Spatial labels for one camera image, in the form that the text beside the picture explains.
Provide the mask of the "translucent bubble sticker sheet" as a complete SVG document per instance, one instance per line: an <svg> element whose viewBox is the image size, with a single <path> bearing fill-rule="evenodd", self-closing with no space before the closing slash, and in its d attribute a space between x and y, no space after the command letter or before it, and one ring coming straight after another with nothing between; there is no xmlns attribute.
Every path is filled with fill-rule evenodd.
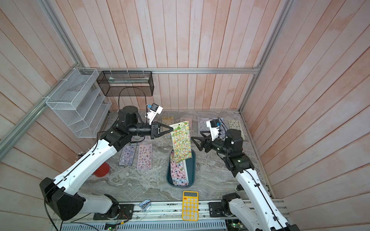
<svg viewBox="0 0 370 231"><path fill-rule="evenodd" d="M210 129L207 127L206 122L210 120L206 117L198 117L198 135L201 136L201 131L210 131Z"/></svg>

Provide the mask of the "yellow green animal sticker sheet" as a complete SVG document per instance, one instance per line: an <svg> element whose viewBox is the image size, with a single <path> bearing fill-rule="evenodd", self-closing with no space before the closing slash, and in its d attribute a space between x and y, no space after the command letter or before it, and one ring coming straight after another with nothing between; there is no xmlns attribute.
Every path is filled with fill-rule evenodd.
<svg viewBox="0 0 370 231"><path fill-rule="evenodd" d="M187 122L172 124L171 132L174 158L180 162L192 157L189 127Z"/></svg>

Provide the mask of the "teal storage tray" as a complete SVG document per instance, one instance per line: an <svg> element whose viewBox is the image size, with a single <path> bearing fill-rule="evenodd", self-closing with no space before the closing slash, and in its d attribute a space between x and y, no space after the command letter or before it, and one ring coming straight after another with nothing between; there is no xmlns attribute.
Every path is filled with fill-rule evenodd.
<svg viewBox="0 0 370 231"><path fill-rule="evenodd" d="M194 150L191 150L192 152L192 157L189 159L186 159L186 165L187 165L187 172L188 172L188 178L189 178L189 186L186 187L180 187L180 186L174 186L172 183L171 175L170 175L170 160L167 168L167 176L166 180L167 183L172 186L172 187L177 187L177 188L189 188L191 187L194 182L195 182L195 171L196 171L196 154Z"/></svg>

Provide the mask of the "pink colourful character sticker sheet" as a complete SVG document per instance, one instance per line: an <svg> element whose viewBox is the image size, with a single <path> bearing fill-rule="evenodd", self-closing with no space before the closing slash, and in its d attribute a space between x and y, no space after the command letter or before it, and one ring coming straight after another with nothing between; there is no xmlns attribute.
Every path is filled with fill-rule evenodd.
<svg viewBox="0 0 370 231"><path fill-rule="evenodd" d="M183 160L177 163L173 151L170 155L170 175L174 186L189 186L186 161Z"/></svg>

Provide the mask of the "purple cartoon sticker sheet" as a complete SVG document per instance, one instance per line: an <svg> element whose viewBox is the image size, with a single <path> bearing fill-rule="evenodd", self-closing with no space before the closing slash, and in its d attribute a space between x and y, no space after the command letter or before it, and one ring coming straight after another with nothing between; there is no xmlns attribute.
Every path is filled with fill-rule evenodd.
<svg viewBox="0 0 370 231"><path fill-rule="evenodd" d="M129 143L125 145L121 150L121 156L119 159L119 166L122 167L130 167L133 164L135 151L136 151L136 143Z"/></svg>

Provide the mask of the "blue penguin sticker sheet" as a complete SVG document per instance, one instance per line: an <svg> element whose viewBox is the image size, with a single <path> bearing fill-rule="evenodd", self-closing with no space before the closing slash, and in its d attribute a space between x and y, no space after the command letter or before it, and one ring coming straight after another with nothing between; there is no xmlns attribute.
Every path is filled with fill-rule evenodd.
<svg viewBox="0 0 370 231"><path fill-rule="evenodd" d="M225 125L222 118L218 117L217 119L219 124L219 138L221 140L224 140L226 138L227 126Z"/></svg>

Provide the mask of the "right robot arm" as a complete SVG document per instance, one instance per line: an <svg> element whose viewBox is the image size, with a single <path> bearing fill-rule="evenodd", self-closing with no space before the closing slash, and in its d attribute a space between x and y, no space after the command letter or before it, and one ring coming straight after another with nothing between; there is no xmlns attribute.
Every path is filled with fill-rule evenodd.
<svg viewBox="0 0 370 231"><path fill-rule="evenodd" d="M240 196L229 193L223 196L224 213L234 215L249 231L297 231L296 224L290 224L277 209L267 191L259 180L257 171L251 160L243 152L241 131L226 131L225 139L212 138L205 132L200 137L192 137L192 142L200 151L211 150L222 154L225 166L239 182L253 205L251 210Z"/></svg>

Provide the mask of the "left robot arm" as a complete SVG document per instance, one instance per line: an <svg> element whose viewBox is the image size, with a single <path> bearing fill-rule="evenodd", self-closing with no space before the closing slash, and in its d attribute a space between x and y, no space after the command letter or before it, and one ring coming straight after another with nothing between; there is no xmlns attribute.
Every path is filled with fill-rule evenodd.
<svg viewBox="0 0 370 231"><path fill-rule="evenodd" d="M44 205L49 206L62 220L67 221L80 213L99 213L108 219L119 216L118 201L109 194L88 195L79 193L86 180L109 158L132 141L134 136L161 137L173 131L160 131L165 124L154 121L163 108L157 104L148 105L149 111L142 120L138 108L125 106L118 111L114 124L101 136L96 145L67 170L55 178L45 178L40 183Z"/></svg>

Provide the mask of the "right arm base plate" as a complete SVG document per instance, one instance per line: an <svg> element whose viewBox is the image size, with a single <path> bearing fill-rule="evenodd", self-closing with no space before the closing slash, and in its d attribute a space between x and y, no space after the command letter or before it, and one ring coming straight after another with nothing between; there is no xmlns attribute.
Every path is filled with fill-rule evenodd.
<svg viewBox="0 0 370 231"><path fill-rule="evenodd" d="M249 210L243 200L236 198L231 201L210 202L209 214L212 218L246 217Z"/></svg>

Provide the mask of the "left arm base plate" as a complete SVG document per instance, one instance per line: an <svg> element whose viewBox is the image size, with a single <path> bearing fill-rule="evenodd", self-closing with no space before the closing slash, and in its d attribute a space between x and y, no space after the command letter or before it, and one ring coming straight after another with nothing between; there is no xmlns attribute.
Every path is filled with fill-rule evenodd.
<svg viewBox="0 0 370 231"><path fill-rule="evenodd" d="M106 214L94 213L93 220L130 220L133 217L134 207L134 204L119 204L117 209L110 209Z"/></svg>

